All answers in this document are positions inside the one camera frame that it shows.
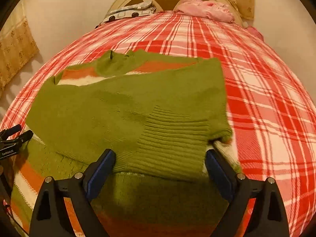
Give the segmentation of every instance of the bed sheet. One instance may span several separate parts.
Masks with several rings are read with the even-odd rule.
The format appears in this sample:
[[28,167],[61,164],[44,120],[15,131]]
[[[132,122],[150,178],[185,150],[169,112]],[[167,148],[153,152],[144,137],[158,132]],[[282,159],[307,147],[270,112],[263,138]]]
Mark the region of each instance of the bed sheet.
[[[274,50],[235,24],[168,11],[102,25],[55,55],[29,80],[0,129],[25,126],[32,101],[47,78],[69,65],[99,58],[109,49],[219,58],[226,81],[228,121],[234,132],[233,149],[249,178],[271,176],[277,180],[291,236],[299,236],[316,209],[316,109]],[[32,186],[23,171],[14,181],[33,209],[38,186]],[[247,218],[252,208],[250,204]]]

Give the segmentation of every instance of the knit sweater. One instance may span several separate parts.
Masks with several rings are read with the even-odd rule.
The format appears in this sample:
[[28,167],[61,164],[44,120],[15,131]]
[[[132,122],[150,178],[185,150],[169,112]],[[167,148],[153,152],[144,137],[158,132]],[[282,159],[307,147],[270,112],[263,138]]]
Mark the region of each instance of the knit sweater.
[[209,140],[227,142],[226,93],[218,59],[112,51],[49,78],[27,125],[54,152],[83,164],[106,148],[114,172],[204,178]]

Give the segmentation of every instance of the bed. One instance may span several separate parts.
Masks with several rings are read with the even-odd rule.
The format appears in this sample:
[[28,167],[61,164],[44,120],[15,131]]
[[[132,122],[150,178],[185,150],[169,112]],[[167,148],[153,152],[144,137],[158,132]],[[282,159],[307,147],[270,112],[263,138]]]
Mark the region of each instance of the bed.
[[[110,10],[143,0],[116,0]],[[215,0],[229,4],[228,0]],[[179,0],[153,0],[157,13],[104,24],[85,34],[48,61],[24,86],[7,111],[0,129],[25,118],[41,85],[69,65],[90,62],[111,49],[143,49],[185,57],[217,57],[222,63],[233,128],[233,149],[251,179],[276,179],[287,213],[290,234],[299,236],[316,209],[316,109],[298,78],[273,49],[236,23],[222,23],[172,11]],[[27,161],[15,172],[15,191],[34,207],[40,179],[31,179]],[[249,205],[245,222],[253,204]],[[15,200],[12,210],[28,230]],[[82,236],[76,226],[76,233]]]

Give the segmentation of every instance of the striped blanket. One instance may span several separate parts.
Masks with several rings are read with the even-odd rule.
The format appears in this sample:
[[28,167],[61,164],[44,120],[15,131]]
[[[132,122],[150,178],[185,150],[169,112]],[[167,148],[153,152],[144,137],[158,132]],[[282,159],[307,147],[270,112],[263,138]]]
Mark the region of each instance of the striped blanket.
[[[69,65],[90,62],[106,50],[126,53],[144,49],[174,56],[217,57],[222,63],[228,96],[227,116],[233,129],[232,152],[251,179],[277,180],[288,217],[290,234],[299,236],[316,209],[316,109],[297,77],[267,44],[234,24],[176,15],[172,12],[124,19],[100,26],[48,61],[25,85],[10,106],[0,128],[25,118],[43,82]],[[26,160],[15,160],[12,209],[28,229],[31,211],[43,178]],[[66,205],[73,215],[71,203]],[[249,220],[249,205],[244,222]],[[100,215],[111,236],[121,221]],[[73,221],[77,235],[80,226]],[[163,228],[124,221],[122,235],[132,231],[151,236],[209,236],[211,227],[187,225]]]

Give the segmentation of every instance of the orange stripe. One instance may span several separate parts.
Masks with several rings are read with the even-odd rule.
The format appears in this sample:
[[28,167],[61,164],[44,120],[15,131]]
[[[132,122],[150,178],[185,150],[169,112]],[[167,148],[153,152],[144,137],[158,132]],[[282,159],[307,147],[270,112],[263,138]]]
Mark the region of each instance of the orange stripe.
[[141,72],[141,73],[152,73],[158,72],[166,69],[179,69],[185,66],[192,65],[194,63],[169,63],[163,61],[148,61],[143,65],[134,69],[132,72]]
[[83,234],[83,230],[81,229],[81,226],[78,222],[78,218],[76,216],[74,207],[72,206],[72,202],[70,198],[64,198],[65,201],[65,205],[66,205],[66,209],[67,209],[67,213],[70,219],[70,223],[72,225],[72,228],[78,232],[78,233],[82,233]]
[[162,224],[137,223],[112,218],[103,213],[98,214],[98,218],[111,237],[209,237],[214,230],[214,226],[209,225],[166,226]]
[[254,207],[255,201],[256,201],[255,199],[250,199],[248,202],[247,208],[246,208],[245,213],[244,213],[244,217],[241,221],[241,227],[239,227],[241,236],[243,236],[244,233],[246,232],[246,228],[248,226],[248,223],[249,223],[250,217],[251,217],[251,214],[249,211],[251,208]]
[[38,174],[32,168],[30,163],[20,155],[17,155],[15,167],[21,172],[31,187],[38,193],[45,178]]
[[14,201],[11,200],[10,206],[11,206],[12,211],[14,211],[14,213],[15,213],[15,214],[19,217],[19,219],[21,220],[21,222],[22,222],[22,225],[21,225],[21,226],[23,227],[23,229],[24,229],[27,233],[29,233],[29,232],[30,232],[30,226],[29,226],[29,223],[30,223],[30,222],[26,222],[26,221],[24,220],[24,217],[21,215],[21,211],[20,211],[19,207],[14,203]]
[[86,76],[98,77],[99,75],[94,71],[94,67],[84,69],[65,69],[61,79],[79,79]]
[[[17,167],[21,174],[25,177],[27,182],[31,185],[31,187],[39,193],[39,190],[42,186],[42,183],[44,181],[44,177],[39,175],[30,165],[28,161],[26,161],[22,156],[17,156],[15,160],[15,167]],[[78,219],[75,215],[75,211],[72,207],[72,203],[70,199],[65,200],[66,209],[68,212],[68,216],[70,219],[70,222],[72,224],[72,227],[77,232],[82,232],[82,229],[80,227],[80,224],[78,222]]]

